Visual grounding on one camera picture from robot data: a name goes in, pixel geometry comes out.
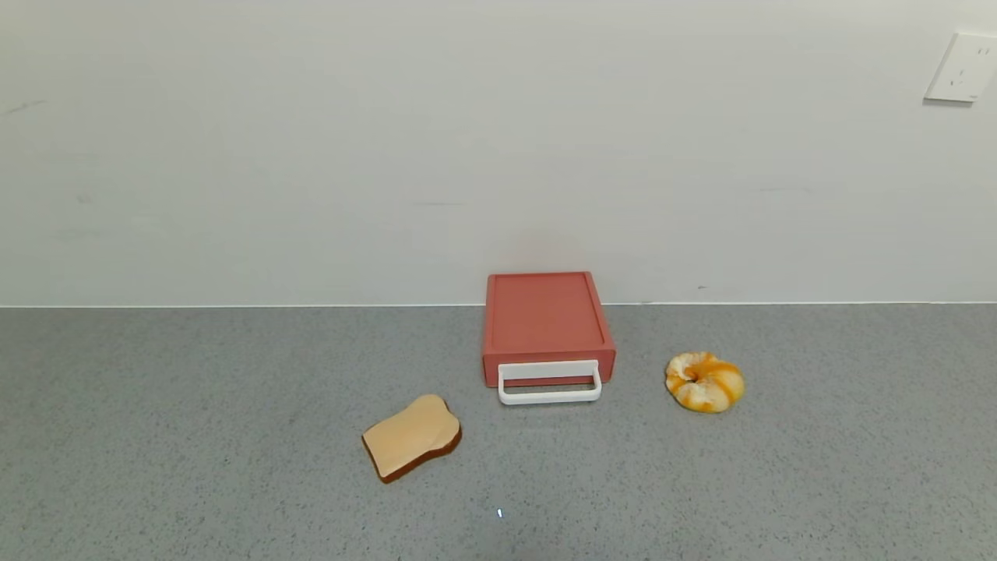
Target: electrical socket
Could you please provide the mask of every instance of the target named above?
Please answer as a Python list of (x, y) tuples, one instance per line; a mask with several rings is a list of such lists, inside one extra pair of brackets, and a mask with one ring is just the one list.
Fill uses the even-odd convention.
[(997, 37), (956, 33), (924, 97), (973, 103), (983, 95), (994, 71)]

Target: white handle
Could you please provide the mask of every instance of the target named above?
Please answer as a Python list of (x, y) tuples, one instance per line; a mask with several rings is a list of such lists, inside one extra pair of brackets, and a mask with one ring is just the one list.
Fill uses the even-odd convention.
[[(506, 393), (506, 380), (535, 378), (574, 378), (591, 376), (595, 387), (569, 391), (543, 391), (535, 393)], [(560, 360), (555, 362), (517, 362), (498, 365), (498, 399), (506, 405), (533, 405), (536, 403), (567, 403), (595, 401), (602, 395), (598, 360)]]

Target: white wall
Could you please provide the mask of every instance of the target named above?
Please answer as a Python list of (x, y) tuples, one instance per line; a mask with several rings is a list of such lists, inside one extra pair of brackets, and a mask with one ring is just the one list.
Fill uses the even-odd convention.
[(993, 0), (0, 14), (3, 304), (997, 299), (997, 85), (921, 100)]

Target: donut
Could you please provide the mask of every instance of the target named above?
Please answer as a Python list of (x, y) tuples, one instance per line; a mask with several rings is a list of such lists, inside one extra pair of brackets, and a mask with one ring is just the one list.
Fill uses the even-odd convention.
[(683, 407), (719, 413), (741, 399), (745, 379), (740, 368), (712, 352), (683, 352), (668, 361), (665, 386)]

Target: wall outlet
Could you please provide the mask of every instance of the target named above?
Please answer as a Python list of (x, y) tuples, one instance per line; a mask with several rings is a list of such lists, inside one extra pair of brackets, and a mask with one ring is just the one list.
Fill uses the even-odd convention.
[(997, 37), (956, 33), (924, 96), (973, 103), (997, 71)]

